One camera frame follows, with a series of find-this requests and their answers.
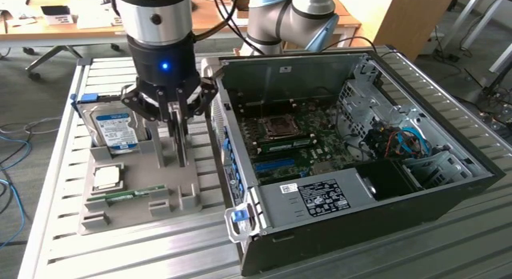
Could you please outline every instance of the slotted metal table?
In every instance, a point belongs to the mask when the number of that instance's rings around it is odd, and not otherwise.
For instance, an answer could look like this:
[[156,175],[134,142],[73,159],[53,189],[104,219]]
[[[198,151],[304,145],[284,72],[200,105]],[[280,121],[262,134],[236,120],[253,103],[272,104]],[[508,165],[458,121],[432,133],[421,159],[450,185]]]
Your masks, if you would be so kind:
[[[512,148],[401,55],[384,59],[506,176],[437,221],[253,278],[494,278],[512,273]],[[94,59],[76,67],[69,95],[116,94],[133,81],[130,58]],[[405,100],[389,81],[382,88],[398,104]],[[90,137],[70,106],[65,107],[20,278],[240,277],[202,117],[194,118],[189,130],[202,211],[80,236]]]

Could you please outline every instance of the power supply label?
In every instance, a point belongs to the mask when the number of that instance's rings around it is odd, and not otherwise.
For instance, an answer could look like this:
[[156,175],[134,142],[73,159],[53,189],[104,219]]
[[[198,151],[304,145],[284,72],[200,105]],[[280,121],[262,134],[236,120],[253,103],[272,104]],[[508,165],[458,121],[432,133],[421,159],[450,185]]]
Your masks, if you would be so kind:
[[298,186],[298,192],[313,217],[350,207],[334,179]]

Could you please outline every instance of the white box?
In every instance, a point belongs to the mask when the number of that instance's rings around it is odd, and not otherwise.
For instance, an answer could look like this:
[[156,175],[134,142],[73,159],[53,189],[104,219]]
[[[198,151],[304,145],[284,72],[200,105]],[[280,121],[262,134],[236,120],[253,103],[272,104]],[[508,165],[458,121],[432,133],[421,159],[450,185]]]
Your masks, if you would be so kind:
[[41,10],[48,25],[73,24],[68,6],[41,6]]

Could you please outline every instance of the blue led light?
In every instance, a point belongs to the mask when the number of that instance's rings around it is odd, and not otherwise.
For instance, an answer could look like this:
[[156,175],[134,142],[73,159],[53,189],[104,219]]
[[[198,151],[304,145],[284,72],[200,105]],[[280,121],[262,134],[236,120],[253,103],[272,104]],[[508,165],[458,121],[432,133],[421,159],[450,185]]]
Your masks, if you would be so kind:
[[166,71],[166,70],[169,69],[170,65],[169,65],[169,63],[162,62],[162,63],[160,64],[160,67],[161,67],[161,70]]

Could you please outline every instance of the white handle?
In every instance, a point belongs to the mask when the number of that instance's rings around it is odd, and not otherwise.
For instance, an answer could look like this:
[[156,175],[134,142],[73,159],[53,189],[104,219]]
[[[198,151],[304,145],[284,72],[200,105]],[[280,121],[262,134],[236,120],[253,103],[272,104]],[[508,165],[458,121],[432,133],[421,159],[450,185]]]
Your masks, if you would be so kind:
[[224,220],[225,220],[225,225],[226,225],[228,237],[233,243],[238,243],[238,242],[244,241],[246,239],[246,237],[250,235],[250,230],[246,230],[245,232],[241,232],[241,233],[237,233],[234,231],[234,226],[233,226],[234,222],[230,219],[232,214],[237,211],[244,210],[245,212],[248,212],[250,214],[250,212],[248,210],[248,206],[249,206],[248,203],[241,203],[238,206],[232,207],[232,208],[226,208],[224,211]]

